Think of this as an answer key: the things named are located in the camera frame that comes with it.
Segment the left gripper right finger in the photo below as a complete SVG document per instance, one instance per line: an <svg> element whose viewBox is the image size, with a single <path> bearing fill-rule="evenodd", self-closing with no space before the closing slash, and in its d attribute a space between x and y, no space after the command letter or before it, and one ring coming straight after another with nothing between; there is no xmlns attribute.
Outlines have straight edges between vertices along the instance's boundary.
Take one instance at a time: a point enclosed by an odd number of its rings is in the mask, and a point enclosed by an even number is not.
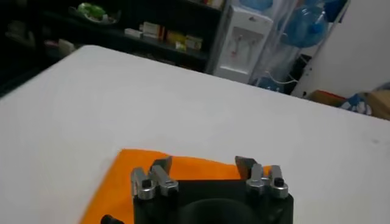
<svg viewBox="0 0 390 224"><path fill-rule="evenodd" d="M271 165L265 169L253 158L235 156L235 164L241 179L246 181L247 191L259 196L269 194L272 198L287 198L288 185L281 167Z"/></svg>

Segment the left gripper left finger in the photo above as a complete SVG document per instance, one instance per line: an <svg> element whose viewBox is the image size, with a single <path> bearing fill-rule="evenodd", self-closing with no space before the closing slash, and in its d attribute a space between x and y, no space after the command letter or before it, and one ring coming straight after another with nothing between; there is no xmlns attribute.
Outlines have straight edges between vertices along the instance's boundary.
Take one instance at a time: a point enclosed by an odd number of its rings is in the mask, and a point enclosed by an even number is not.
<svg viewBox="0 0 390 224"><path fill-rule="evenodd" d="M172 156L156 159L146 173L142 167L131 171L131 194L139 200L151 200L157 195L168 197L179 191L179 182L169 176Z"/></svg>

